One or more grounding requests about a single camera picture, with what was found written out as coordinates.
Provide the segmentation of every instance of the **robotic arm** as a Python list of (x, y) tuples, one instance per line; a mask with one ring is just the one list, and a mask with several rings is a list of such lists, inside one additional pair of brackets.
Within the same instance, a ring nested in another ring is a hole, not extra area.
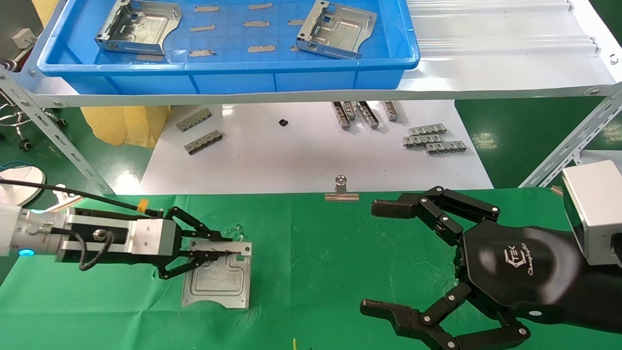
[[(398, 336), (434, 350), (515, 348), (530, 337), (517, 318), (622, 333), (622, 175), (608, 161), (565, 169), (564, 183), (573, 232), (499, 225), (499, 207), (442, 187), (375, 201), (374, 216), (420, 218), (457, 247), (458, 285), (423, 311), (363, 300), (361, 313), (389, 320)], [(603, 199), (610, 201), (603, 205)], [(476, 225), (464, 232), (445, 212)], [(500, 327), (461, 336), (445, 332), (441, 322), (465, 301)]]

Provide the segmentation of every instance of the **black cable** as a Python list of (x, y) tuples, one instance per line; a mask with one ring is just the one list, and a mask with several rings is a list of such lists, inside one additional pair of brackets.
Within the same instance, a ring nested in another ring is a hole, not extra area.
[[(15, 185), (15, 186), (26, 186), (26, 187), (35, 187), (35, 188), (50, 189), (50, 190), (53, 190), (53, 191), (71, 193), (71, 194), (75, 194), (77, 196), (82, 196), (84, 198), (94, 199), (96, 201), (112, 204), (114, 206), (118, 206), (118, 207), (122, 207), (122, 208), (126, 208), (126, 209), (131, 209), (131, 210), (139, 211), (138, 210), (138, 206), (133, 206), (131, 204), (119, 202), (119, 201), (116, 201), (114, 199), (108, 199), (108, 198), (105, 198), (105, 197), (96, 196), (94, 194), (78, 191), (78, 190), (75, 190), (75, 189), (69, 189), (69, 188), (65, 188), (65, 187), (57, 187), (57, 186), (50, 186), (50, 185), (46, 185), (46, 184), (37, 184), (37, 183), (34, 183), (34, 182), (16, 181), (16, 180), (7, 180), (7, 179), (0, 179), (0, 184)], [(156, 217), (156, 216), (158, 216), (160, 214), (159, 211), (153, 210), (153, 209), (145, 209), (144, 212), (145, 212), (145, 214), (147, 214), (147, 215), (149, 215), (151, 217)]]
[(114, 233), (110, 231), (106, 231), (106, 242), (104, 243), (104, 246), (101, 248), (99, 252), (97, 252), (97, 255), (95, 255), (94, 258), (92, 258), (88, 263), (84, 263), (87, 249), (86, 249), (86, 242), (84, 241), (82, 236), (80, 236), (74, 231), (66, 230), (66, 229), (58, 229), (58, 228), (53, 228), (51, 233), (59, 234), (59, 235), (71, 235), (78, 240), (78, 243), (80, 243), (80, 263), (78, 264), (80, 271), (87, 271), (90, 268), (97, 265), (97, 263), (100, 262), (100, 260), (104, 257), (104, 255), (108, 253), (108, 249), (110, 249), (110, 245), (112, 245), (114, 241)]

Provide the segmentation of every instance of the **blue plastic crate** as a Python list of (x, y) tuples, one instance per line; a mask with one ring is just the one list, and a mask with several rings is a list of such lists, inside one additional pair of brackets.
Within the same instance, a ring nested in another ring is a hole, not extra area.
[[(64, 78), (78, 93), (103, 95), (230, 94), (309, 90), (379, 89), (399, 85), (405, 70), (419, 63), (406, 0), (338, 0), (378, 14), (359, 60), (331, 59), (293, 51), (300, 26), (315, 0), (176, 0), (179, 27), (164, 42), (160, 61), (136, 54), (102, 51), (94, 40), (115, 0), (69, 0), (37, 62), (49, 77)], [(272, 7), (248, 10), (250, 4)], [(195, 12), (195, 6), (220, 6)], [(244, 27), (269, 21), (269, 27)], [(212, 31), (191, 27), (216, 25)], [(248, 47), (275, 45), (273, 52), (249, 53)], [(216, 55), (190, 57), (190, 51)]]

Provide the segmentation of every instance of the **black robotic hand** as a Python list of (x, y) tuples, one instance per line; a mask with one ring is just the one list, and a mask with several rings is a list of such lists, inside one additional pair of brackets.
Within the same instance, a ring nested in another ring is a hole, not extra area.
[[(476, 225), (463, 232), (445, 211)], [(588, 265), (572, 232), (499, 225), (500, 208), (442, 187), (374, 201), (371, 212), (418, 217), (457, 246), (458, 285), (427, 310), (361, 302), (361, 313), (389, 320), (398, 336), (419, 339), (434, 350), (511, 349), (530, 336), (516, 318), (622, 333), (622, 268)], [(456, 337), (445, 332), (440, 323), (465, 301), (501, 327)]]

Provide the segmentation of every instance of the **green cloth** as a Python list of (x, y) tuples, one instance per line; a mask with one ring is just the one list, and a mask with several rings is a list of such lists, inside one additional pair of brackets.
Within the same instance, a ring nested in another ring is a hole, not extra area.
[[(501, 224), (569, 229), (561, 198), (545, 189), (465, 193), (499, 206)], [(289, 350), (295, 338), (297, 350), (426, 349), (358, 311), (364, 298), (425, 309), (455, 285), (454, 249), (421, 221), (370, 215), (374, 199), (398, 195), (366, 193), (358, 203), (327, 203), (321, 194), (149, 197), (152, 209), (180, 206), (211, 229), (253, 243), (251, 307), (182, 308), (183, 277), (154, 278), (148, 265), (80, 272), (53, 257), (22, 257), (0, 287), (0, 348)], [(81, 206), (117, 210), (93, 201)], [(521, 349), (617, 349), (622, 341), (524, 322), (532, 337)], [(498, 323), (467, 303), (443, 326), (459, 335)]]

